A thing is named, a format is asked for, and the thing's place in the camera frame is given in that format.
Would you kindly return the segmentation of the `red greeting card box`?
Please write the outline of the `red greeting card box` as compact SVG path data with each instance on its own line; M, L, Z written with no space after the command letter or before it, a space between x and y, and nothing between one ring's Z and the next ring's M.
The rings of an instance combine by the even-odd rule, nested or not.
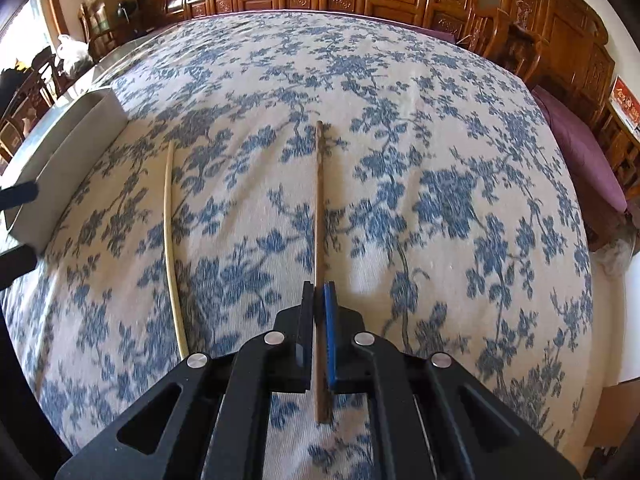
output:
M620 76L614 80L612 87L610 102L613 105L617 115L630 130L639 128L640 122L640 104L638 99L629 90Z

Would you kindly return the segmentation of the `wooden corner cabinet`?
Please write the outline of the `wooden corner cabinet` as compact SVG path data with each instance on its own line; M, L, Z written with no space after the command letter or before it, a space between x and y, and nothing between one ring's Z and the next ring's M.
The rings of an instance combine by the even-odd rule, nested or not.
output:
M78 18L94 62L144 33L138 0L84 0Z

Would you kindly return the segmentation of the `white plastic bag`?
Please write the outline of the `white plastic bag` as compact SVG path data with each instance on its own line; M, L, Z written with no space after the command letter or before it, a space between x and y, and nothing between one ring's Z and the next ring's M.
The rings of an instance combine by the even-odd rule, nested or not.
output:
M72 79L83 75L94 64L89 45L68 35L58 36L55 52L55 66Z

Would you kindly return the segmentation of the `wooden chopstick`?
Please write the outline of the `wooden chopstick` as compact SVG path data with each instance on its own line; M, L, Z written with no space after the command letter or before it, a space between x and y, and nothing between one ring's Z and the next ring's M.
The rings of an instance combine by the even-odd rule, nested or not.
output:
M323 124L316 122L316 211L314 212L314 404L320 425L332 422L332 399L328 386L326 357L326 314L324 313L324 169Z
M189 355L186 330L184 329L183 316L180 306L178 283L175 271L174 242L172 241L172 170L174 170L175 142L170 141L167 148L164 192L163 192L163 241L165 270L168 284L168 294L172 322L174 323L175 336L180 359Z

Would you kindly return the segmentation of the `grey metal tray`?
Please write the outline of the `grey metal tray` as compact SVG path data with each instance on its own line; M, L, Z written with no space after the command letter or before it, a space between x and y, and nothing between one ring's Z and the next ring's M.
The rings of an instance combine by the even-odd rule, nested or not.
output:
M108 87L50 108L1 177L3 186L38 185L35 200L4 214L9 236L42 254L79 185L127 124L122 104Z

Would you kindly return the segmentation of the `wooden side table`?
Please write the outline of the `wooden side table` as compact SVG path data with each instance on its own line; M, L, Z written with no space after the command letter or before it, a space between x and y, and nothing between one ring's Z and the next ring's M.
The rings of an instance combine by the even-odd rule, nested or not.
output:
M626 200L635 200L639 197L639 140L610 103L602 107L594 135Z

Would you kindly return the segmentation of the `blue floral tablecloth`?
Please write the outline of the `blue floral tablecloth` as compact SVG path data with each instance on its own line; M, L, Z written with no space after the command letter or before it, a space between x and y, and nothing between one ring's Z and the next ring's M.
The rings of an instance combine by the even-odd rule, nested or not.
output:
M559 452L591 270L570 174L518 78L414 27L265 11L126 44L76 99L103 87L128 124L35 270L1 291L3 478L59 479L184 360L164 259L170 141L189 356L238 352L300 304L318 120L324 285L399 351L450 354ZM310 388L272 396L259 479L377 479L366 396L329 388L318 424L315 368L313 325Z

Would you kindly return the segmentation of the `wooden window frame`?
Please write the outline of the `wooden window frame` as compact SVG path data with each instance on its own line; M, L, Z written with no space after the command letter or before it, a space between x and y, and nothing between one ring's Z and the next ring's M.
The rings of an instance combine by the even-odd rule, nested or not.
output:
M53 52L68 27L60 0L27 0L1 26L1 68L29 65L45 47Z

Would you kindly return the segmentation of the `dark wooden dining chair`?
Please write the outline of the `dark wooden dining chair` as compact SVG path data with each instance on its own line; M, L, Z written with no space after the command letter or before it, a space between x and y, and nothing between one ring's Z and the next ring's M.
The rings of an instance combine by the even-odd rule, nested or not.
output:
M73 81L63 70L50 47L38 52L32 65L14 72L21 76L1 115L1 159L7 164L37 125Z

